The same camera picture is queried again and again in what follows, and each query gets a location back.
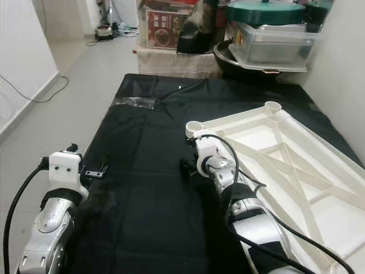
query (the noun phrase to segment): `black tablecloth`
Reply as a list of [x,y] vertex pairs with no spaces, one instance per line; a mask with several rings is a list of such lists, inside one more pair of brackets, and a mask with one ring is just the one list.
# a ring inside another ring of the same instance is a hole
[[[124,97],[154,98],[154,109],[119,104]],[[268,100],[359,163],[298,85],[126,75],[84,157],[92,168],[106,155],[111,162],[80,206],[83,221],[67,247],[64,272],[250,273],[239,243],[224,228],[214,187],[186,184],[179,160],[194,154],[184,143],[186,122]]]

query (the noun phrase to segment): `green pot lid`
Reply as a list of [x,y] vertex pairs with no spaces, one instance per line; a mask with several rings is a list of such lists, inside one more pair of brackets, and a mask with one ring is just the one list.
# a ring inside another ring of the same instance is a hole
[[308,6],[321,7],[326,10],[330,10],[332,7],[332,2],[330,0],[312,1],[307,3]]
[[305,7],[284,1],[237,1],[227,5],[227,18],[253,26],[302,23]]

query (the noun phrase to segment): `plastic container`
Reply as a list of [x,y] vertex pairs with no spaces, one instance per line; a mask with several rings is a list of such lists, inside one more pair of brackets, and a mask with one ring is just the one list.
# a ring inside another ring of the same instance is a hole
[[[281,220],[337,253],[355,273],[365,273],[365,170],[277,102],[195,122],[186,135],[207,132],[227,140],[240,168],[267,185],[259,189],[258,197]],[[287,235],[301,264],[315,273],[346,273],[320,250]]]
[[255,29],[235,22],[233,44],[229,46],[245,69],[307,71],[306,64],[318,33],[306,33],[302,25],[261,26]]

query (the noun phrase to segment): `red box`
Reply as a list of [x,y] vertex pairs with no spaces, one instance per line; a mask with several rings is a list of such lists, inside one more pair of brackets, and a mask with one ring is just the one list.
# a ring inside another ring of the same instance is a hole
[[176,49],[182,23],[188,13],[146,10],[147,47]]

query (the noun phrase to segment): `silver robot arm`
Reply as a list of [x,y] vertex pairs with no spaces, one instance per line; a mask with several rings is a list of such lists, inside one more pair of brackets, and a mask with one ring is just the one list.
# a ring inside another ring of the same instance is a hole
[[88,197],[80,182],[80,163],[81,155],[72,151],[55,152],[49,157],[51,187],[42,200],[16,272],[59,273],[64,246],[74,230],[73,212]]
[[[230,219],[237,234],[272,249],[289,259],[294,259],[290,249],[290,243],[283,229],[271,216],[263,202],[257,198],[254,189],[258,184],[239,174],[237,184],[234,186],[234,199],[231,202],[236,165],[226,146],[217,138],[200,137],[205,134],[213,134],[207,130],[195,132],[194,144],[198,151],[197,170],[204,177],[210,177],[221,202],[230,205]],[[295,268],[274,260],[270,256],[262,256],[255,252],[251,246],[241,243],[253,273],[301,273]]]

